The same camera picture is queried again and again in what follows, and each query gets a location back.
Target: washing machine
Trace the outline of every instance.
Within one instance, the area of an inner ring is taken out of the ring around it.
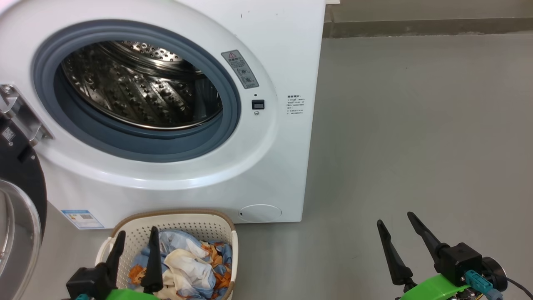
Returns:
[[[38,163],[48,201],[80,229],[186,208],[298,222],[324,9],[2,0],[0,109],[11,125],[0,147]],[[18,148],[21,134],[31,149]]]

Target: metal hinge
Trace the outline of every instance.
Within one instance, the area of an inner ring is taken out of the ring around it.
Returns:
[[[28,106],[19,91],[10,84],[0,84],[0,113],[12,119],[35,146],[43,139],[53,139],[41,120]]]

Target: laundry basket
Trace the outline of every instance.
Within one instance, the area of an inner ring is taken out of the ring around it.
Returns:
[[[140,253],[142,248],[147,246],[153,226],[160,231],[178,229],[193,235],[198,240],[217,240],[231,245],[233,251],[231,282],[223,298],[223,300],[231,300],[235,278],[237,277],[239,258],[237,232],[230,218],[214,210],[165,210],[126,218],[118,223],[111,236],[100,246],[95,264],[104,262],[107,259],[107,254],[112,248],[117,234],[124,230],[126,232],[126,241],[124,243],[124,253],[120,257],[118,265],[117,287],[126,289],[133,259]]]

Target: warning label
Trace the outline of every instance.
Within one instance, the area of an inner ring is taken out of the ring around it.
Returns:
[[[222,52],[222,57],[229,63],[235,74],[237,74],[245,89],[259,86],[250,66],[238,50]]]
[[[62,210],[67,217],[78,229],[98,229],[103,225],[94,218],[88,210]]]
[[[302,115],[304,113],[305,99],[300,95],[287,96],[287,115]]]

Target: clothes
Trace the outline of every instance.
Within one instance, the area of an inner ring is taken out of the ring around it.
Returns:
[[[231,246],[210,241],[200,242],[179,230],[159,232],[163,289],[160,299],[221,300],[231,281]],[[130,289],[139,289],[146,273],[150,250],[143,248],[130,269]]]

